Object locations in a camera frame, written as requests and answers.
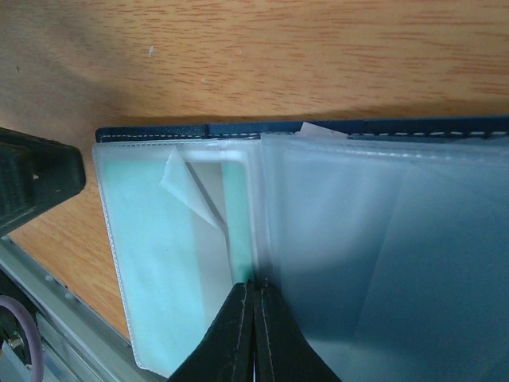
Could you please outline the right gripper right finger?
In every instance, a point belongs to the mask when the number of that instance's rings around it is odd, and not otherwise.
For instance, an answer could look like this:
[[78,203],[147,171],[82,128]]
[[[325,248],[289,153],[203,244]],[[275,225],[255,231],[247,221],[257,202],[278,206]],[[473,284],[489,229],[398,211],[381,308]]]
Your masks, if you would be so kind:
[[254,373],[257,381],[338,381],[305,339],[277,288],[254,293]]

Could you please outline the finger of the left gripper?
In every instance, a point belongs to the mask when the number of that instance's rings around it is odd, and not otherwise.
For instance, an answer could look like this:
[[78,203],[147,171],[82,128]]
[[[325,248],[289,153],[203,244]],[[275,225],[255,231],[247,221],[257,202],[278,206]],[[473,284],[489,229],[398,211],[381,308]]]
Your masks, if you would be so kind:
[[86,185],[74,146],[1,129],[1,235],[78,195]]

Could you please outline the dark blue card holder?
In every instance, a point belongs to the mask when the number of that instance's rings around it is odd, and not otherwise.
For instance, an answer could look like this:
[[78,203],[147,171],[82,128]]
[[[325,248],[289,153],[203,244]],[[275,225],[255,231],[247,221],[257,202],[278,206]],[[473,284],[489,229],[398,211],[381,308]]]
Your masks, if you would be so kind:
[[102,127],[95,140],[106,225],[107,160],[166,160],[165,184],[177,161],[241,164],[247,281],[279,290],[340,379],[507,380],[507,116]]

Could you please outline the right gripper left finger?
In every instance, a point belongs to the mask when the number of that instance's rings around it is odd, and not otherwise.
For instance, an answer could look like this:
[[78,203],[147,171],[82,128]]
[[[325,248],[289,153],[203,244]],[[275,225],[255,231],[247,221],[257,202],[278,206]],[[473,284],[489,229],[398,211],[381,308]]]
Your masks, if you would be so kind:
[[254,379],[254,294],[252,282],[232,287],[204,338],[170,381]]

